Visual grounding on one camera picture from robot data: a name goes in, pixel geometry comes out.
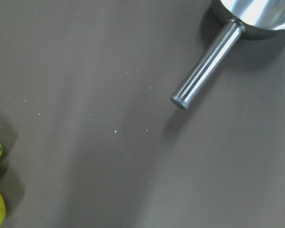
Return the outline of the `steel ice scoop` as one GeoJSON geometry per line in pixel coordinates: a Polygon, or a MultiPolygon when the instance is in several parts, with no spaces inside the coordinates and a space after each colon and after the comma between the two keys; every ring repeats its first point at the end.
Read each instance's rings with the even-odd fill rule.
{"type": "Polygon", "coordinates": [[[211,7],[223,27],[170,97],[182,110],[240,38],[266,39],[285,32],[285,0],[213,0],[211,7]]]}

